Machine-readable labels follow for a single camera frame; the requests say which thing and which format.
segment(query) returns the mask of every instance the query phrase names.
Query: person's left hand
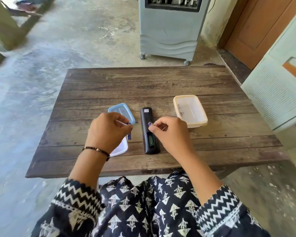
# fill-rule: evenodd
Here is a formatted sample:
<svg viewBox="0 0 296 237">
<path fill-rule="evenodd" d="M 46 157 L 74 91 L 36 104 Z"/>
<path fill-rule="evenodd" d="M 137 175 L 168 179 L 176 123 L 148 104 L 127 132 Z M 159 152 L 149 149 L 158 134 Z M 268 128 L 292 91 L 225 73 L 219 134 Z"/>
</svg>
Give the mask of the person's left hand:
<svg viewBox="0 0 296 237">
<path fill-rule="evenodd" d="M 110 154 L 133 129 L 121 122 L 127 124 L 129 120 L 117 112 L 102 113 L 93 119 L 85 147 L 96 147 Z"/>
</svg>

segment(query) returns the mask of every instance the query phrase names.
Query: container lid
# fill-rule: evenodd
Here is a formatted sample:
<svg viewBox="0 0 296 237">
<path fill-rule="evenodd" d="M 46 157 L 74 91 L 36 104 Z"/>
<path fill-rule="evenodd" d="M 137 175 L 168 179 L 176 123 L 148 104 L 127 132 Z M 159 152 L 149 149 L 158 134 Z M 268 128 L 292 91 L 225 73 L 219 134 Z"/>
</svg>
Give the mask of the container lid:
<svg viewBox="0 0 296 237">
<path fill-rule="evenodd" d="M 120 103 L 120 104 L 111 106 L 109 108 L 109 112 L 118 112 L 121 115 L 125 116 L 132 125 L 135 124 L 135 118 L 125 103 Z"/>
<path fill-rule="evenodd" d="M 122 139 L 122 142 L 119 144 L 119 146 L 116 147 L 116 148 L 114 149 L 114 151 L 111 152 L 110 157 L 113 157 L 113 156 L 117 156 L 117 155 L 123 154 L 123 153 L 125 153 L 127 150 L 128 150 L 128 144 L 127 144 L 126 137 L 124 137 L 124 138 Z"/>
<path fill-rule="evenodd" d="M 175 96 L 173 103 L 177 117 L 184 120 L 189 128 L 207 124 L 206 113 L 196 95 Z"/>
</svg>

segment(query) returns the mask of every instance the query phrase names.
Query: yellow-rimmed container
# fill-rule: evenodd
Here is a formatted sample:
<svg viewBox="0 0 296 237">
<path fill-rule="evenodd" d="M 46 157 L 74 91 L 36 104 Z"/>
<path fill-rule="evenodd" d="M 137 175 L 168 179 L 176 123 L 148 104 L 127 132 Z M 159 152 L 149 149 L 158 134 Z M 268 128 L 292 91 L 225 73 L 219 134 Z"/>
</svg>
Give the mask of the yellow-rimmed container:
<svg viewBox="0 0 296 237">
<path fill-rule="evenodd" d="M 173 98 L 176 116 L 187 123 L 188 128 L 207 125 L 207 115 L 196 95 L 181 95 Z"/>
</svg>

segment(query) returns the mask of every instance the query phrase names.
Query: sleeve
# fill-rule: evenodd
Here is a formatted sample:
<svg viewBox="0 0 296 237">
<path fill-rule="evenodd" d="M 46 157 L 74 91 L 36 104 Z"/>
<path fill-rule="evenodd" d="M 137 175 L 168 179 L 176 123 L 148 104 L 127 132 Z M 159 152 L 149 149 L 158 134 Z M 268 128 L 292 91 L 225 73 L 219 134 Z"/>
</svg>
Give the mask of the sleeve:
<svg viewBox="0 0 296 237">
<path fill-rule="evenodd" d="M 198 209 L 195 218 L 206 237 L 270 236 L 225 185 Z"/>
<path fill-rule="evenodd" d="M 91 236 L 104 207 L 96 190 L 66 179 L 31 236 Z"/>
</svg>

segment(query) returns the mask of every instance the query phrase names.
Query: concrete floor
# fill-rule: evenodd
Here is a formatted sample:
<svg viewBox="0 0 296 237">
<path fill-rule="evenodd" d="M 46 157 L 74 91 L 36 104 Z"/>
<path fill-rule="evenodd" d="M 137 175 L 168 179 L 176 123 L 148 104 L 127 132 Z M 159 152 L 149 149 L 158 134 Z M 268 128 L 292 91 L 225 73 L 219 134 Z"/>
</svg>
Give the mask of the concrete floor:
<svg viewBox="0 0 296 237">
<path fill-rule="evenodd" d="M 25 179 L 68 68 L 178 66 L 140 60 L 136 0 L 56 0 L 0 66 L 0 237 L 29 236 L 63 179 Z M 200 42 L 192 65 L 222 64 Z M 227 183 L 274 236 L 296 236 L 296 168 L 241 168 Z"/>
</svg>

